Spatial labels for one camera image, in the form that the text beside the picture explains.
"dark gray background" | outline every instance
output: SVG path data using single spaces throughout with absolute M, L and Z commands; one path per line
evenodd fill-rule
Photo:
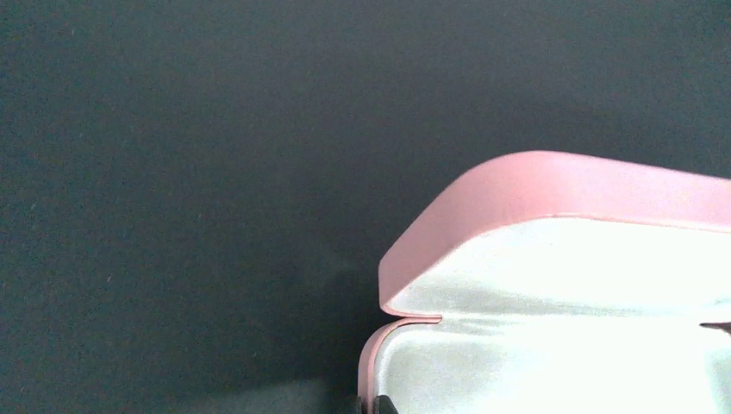
M 0 16 L 2 412 L 333 412 L 388 320 L 380 256 L 467 168 L 731 177 L 728 1 Z

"dark surface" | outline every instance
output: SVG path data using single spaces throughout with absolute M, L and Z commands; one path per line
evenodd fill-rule
M 2 7 L 0 411 L 335 412 L 467 168 L 731 177 L 728 2 L 445 4 Z

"pink leather exterior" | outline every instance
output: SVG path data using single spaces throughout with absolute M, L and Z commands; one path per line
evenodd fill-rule
M 527 220 L 574 216 L 731 232 L 731 180 L 576 154 L 485 162 L 444 190 L 381 260 L 381 307 L 473 237 Z

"pink jewelry box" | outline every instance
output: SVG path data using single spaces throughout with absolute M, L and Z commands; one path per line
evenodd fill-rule
M 359 395 L 400 414 L 731 413 L 731 180 L 528 152 L 444 190 L 379 266 L 404 319 Z

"black object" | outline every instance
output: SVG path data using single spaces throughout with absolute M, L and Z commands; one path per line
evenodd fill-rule
M 349 398 L 347 408 L 342 412 L 347 414 L 363 414 L 363 400 L 358 398 Z M 373 400 L 373 412 L 375 414 L 398 414 L 393 401 L 385 395 L 379 395 Z
M 373 401 L 373 407 L 376 414 L 398 414 L 393 401 L 385 395 L 379 395 Z

